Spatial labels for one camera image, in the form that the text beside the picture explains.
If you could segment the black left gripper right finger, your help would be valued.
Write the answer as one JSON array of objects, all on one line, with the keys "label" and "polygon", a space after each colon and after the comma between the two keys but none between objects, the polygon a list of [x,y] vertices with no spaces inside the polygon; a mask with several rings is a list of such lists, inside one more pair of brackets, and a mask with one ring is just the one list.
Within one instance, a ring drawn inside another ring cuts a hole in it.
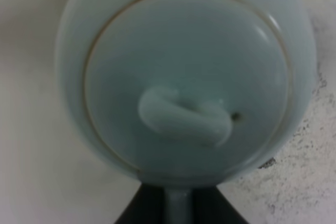
[{"label": "black left gripper right finger", "polygon": [[199,224],[248,224],[215,187],[193,190],[193,221]]}]

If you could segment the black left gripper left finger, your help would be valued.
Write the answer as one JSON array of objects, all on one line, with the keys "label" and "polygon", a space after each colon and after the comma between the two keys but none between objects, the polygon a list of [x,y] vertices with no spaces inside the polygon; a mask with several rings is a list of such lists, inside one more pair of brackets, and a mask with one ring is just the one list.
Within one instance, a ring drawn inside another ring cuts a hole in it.
[{"label": "black left gripper left finger", "polygon": [[116,224],[164,223],[164,189],[142,184]]}]

